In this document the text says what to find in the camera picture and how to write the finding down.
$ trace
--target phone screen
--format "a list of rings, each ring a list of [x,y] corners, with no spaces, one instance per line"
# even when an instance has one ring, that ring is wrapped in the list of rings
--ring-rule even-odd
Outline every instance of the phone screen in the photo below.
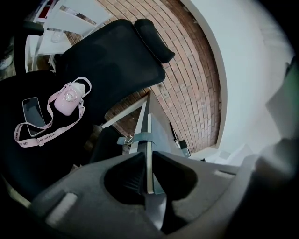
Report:
[[[43,115],[36,97],[23,100],[23,109],[25,114],[25,120],[37,127],[45,126],[45,121],[43,120]],[[43,129],[38,129],[27,125],[31,136],[38,134],[43,131]]]

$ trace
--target lanyard strap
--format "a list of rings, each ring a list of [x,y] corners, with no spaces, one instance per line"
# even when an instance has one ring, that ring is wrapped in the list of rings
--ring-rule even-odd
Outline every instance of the lanyard strap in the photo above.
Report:
[[[37,126],[35,126],[35,125],[33,125],[33,124],[30,124],[30,123],[28,123],[28,122],[20,123],[20,124],[17,125],[17,127],[16,127],[15,130],[14,130],[14,140],[15,140],[21,147],[23,147],[23,148],[28,148],[28,147],[33,147],[33,146],[37,146],[37,145],[42,146],[42,145],[44,145],[46,142],[49,142],[50,140],[52,140],[52,139],[58,137],[59,135],[63,134],[65,131],[67,131],[67,130],[69,130],[70,128],[72,128],[75,124],[77,124],[77,123],[82,119],[83,114],[84,114],[84,111],[85,111],[85,107],[83,106],[83,99],[81,99],[80,104],[78,105],[78,108],[79,108],[79,119],[78,119],[76,122],[74,122],[74,123],[72,123],[72,124],[70,124],[70,125],[68,125],[68,126],[66,126],[66,127],[61,127],[61,128],[59,128],[59,129],[57,129],[56,131],[54,131],[54,132],[52,132],[52,133],[49,133],[49,134],[46,134],[46,135],[44,135],[44,136],[42,136],[42,137],[39,137],[39,138],[31,138],[31,139],[26,139],[26,140],[19,140],[19,138],[20,138],[20,131],[21,131],[23,125],[31,125],[31,126],[33,126],[33,127],[35,127],[35,128],[39,128],[39,129],[47,129],[47,128],[50,128],[50,127],[51,127],[51,125],[53,124],[53,118],[54,118],[54,115],[53,115],[53,112],[52,112],[52,110],[51,110],[50,103],[51,103],[52,101],[56,100],[56,99],[58,98],[58,96],[59,96],[59,95],[65,90],[65,88],[66,88],[67,86],[69,86],[69,85],[71,85],[71,83],[67,83],[67,84],[65,84],[64,87],[63,87],[60,91],[58,91],[58,92],[56,92],[55,94],[51,95],[51,97],[49,98],[49,100],[48,100],[48,105],[47,105],[47,110],[48,110],[48,112],[49,112],[49,114],[50,114],[50,116],[51,116],[51,118],[52,118],[51,121],[49,122],[49,124],[47,124],[47,125],[45,125],[45,126],[43,126],[43,127],[37,127]]]

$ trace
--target white wall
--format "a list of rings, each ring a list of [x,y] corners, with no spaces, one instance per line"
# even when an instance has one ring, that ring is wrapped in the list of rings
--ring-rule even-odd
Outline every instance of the white wall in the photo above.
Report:
[[[251,147],[258,137],[259,147],[253,149],[258,152],[273,137],[279,140],[265,108],[293,55],[279,26],[252,0],[181,1],[206,34],[219,72],[222,113],[217,147],[232,153],[247,141]]]

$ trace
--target chair seat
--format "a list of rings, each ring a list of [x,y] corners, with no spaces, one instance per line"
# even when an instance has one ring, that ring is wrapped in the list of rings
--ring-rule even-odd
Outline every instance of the chair seat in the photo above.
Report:
[[[65,33],[62,34],[61,41],[56,43],[53,43],[51,41],[53,34],[54,31],[50,31],[50,30],[45,31],[42,44],[38,51],[38,55],[45,56],[45,55],[63,54],[69,48],[71,48],[71,43]],[[29,38],[29,45],[30,45],[30,55],[31,57],[33,57],[40,36],[30,35],[28,38]]]
[[[13,100],[2,106],[0,117],[0,166],[4,178],[23,197],[31,201],[41,191],[68,174],[73,162],[92,133],[87,114],[73,128],[39,147],[22,148],[14,140],[14,129],[25,121],[22,101],[37,97],[46,123],[51,119],[46,107],[48,98],[63,85],[50,71],[34,71],[23,76],[7,78],[0,83],[2,89],[11,90]],[[53,125],[38,137],[54,132],[78,119],[78,110],[64,116],[54,108]],[[21,140],[30,138],[27,127],[20,132]]]

